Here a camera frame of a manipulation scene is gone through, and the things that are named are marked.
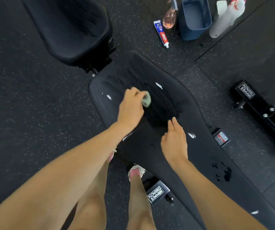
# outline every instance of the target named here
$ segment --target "white bottle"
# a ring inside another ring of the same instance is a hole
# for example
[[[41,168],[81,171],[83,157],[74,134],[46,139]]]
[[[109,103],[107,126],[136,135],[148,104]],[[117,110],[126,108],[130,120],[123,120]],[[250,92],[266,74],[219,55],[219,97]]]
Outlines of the white bottle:
[[[229,26],[232,26],[235,19],[240,17],[245,11],[246,0],[232,0],[228,5],[227,10],[223,15],[215,22],[210,30],[210,36],[217,38],[224,32]]]

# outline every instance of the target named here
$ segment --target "forearm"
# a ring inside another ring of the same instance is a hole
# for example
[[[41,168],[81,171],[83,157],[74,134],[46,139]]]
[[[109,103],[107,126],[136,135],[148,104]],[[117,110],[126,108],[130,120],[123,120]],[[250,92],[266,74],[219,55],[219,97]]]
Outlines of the forearm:
[[[173,166],[194,200],[208,230],[266,228],[185,160]]]
[[[2,229],[60,229],[127,130],[113,124],[36,173],[0,205]]]

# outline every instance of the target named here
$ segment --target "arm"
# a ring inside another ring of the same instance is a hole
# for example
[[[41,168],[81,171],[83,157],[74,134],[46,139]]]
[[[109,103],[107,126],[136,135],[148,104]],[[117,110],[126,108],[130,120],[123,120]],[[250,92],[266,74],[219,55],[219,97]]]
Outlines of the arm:
[[[168,121],[168,132],[162,137],[161,146],[166,160],[186,186],[208,230],[266,230],[188,160],[186,135],[176,118]]]
[[[117,122],[59,156],[0,205],[0,229],[60,229],[109,154],[139,123],[145,92],[127,89]]]

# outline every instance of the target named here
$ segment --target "black upholstery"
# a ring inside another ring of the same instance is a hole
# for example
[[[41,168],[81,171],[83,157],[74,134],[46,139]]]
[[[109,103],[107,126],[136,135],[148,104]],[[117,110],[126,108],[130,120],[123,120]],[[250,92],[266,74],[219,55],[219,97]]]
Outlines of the black upholstery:
[[[119,144],[119,152],[166,184],[205,228],[188,191],[161,151],[160,141],[167,131],[167,120],[176,116],[186,133],[196,135],[196,138],[186,136],[189,160],[248,213],[258,210],[259,213],[253,216],[268,230],[275,230],[275,210],[213,139],[191,93],[136,52],[119,56],[89,85],[89,94],[105,127],[117,120],[124,91],[132,86],[149,91],[152,103],[145,109],[145,115],[133,134]]]
[[[69,65],[92,57],[112,37],[105,7],[95,0],[22,0],[47,50]]]

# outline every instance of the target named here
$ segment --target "hand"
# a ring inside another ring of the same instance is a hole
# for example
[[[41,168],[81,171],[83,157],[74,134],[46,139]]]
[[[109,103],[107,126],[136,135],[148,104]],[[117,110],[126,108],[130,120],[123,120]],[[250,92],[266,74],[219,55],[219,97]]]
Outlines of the hand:
[[[162,136],[162,152],[174,169],[179,161],[187,160],[186,135],[176,118],[168,121],[168,132]]]
[[[119,106],[117,123],[128,131],[127,134],[138,125],[144,114],[142,99],[145,95],[146,91],[139,91],[135,87],[125,91],[124,99]]]

